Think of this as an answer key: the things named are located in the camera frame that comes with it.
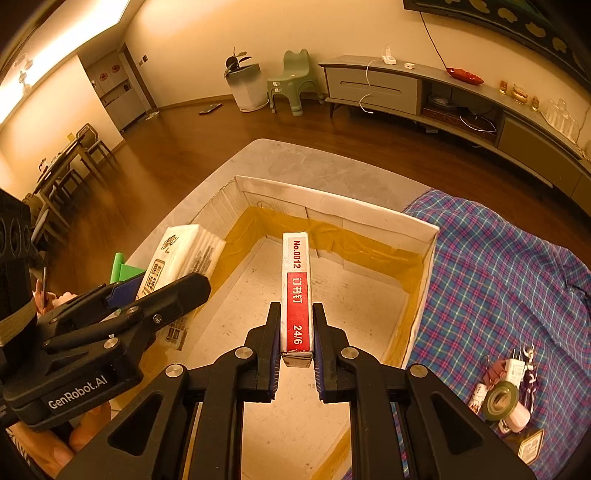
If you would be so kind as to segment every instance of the yellow tape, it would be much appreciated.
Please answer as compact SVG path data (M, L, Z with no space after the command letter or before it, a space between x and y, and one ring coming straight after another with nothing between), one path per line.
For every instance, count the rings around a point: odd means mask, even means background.
M251 206L236 221L226 236L226 246L210 279L212 295L221 288L255 244L265 235L281 239L285 232L307 232L310 248L334 252L344 260L388 275L398 280L408 293L407 308L395 330L396 339L384 355L384 363L399 367L403 360L411 329L419 309L420 285L424 262L422 255L397 249L355 232L319 220L299 218L275 210ZM166 349L154 344L146 352L140 367L143 382L117 397L124 406L134 398L167 364ZM350 433L346 432L335 449L314 473L311 480L332 478L351 449Z

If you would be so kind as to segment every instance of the dining table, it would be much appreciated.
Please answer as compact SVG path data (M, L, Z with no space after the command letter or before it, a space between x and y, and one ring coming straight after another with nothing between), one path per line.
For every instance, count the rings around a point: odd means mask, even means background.
M34 194L39 194L41 199L47 204L48 208L68 229L70 228L70 224L60 213L57 205L50 199L50 194L56 181L67 173L72 161L80 155L80 159L85 167L88 168L89 173L94 175L102 185L106 185L104 176L100 173L97 164L89 155L88 150L82 146L81 141L82 137L75 138L57 155L54 162L41 173L41 176L37 180L35 190L33 191Z

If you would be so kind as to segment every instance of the checkered tablecloth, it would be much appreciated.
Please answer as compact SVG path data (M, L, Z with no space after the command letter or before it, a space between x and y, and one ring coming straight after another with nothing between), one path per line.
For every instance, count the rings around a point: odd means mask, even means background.
M545 437L531 467L538 480L551 480L591 424L591 272L569 250L438 190L405 213L441 229L409 364L427 365L467 402L486 355L507 359L533 343L531 424Z

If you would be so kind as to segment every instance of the red label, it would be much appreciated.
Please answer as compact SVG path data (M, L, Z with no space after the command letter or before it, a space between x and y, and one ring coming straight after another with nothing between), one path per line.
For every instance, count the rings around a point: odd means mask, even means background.
M308 274L287 274L287 351L310 351Z

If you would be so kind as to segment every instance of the wooden floor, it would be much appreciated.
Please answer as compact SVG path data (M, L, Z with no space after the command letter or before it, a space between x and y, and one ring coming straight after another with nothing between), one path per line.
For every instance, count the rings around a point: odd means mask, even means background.
M225 102L210 115L202 106L161 111L124 134L119 171L103 164L109 187L90 182L70 219L67 248L49 256L49 286L82 293L108 282L113 256L126 258L187 194L236 152L270 138L361 160L450 195L475 200L518 227L571 249L591 266L591 221L569 199L520 168L440 132L426 134L412 122L304 101L293 117L286 103L241 113Z

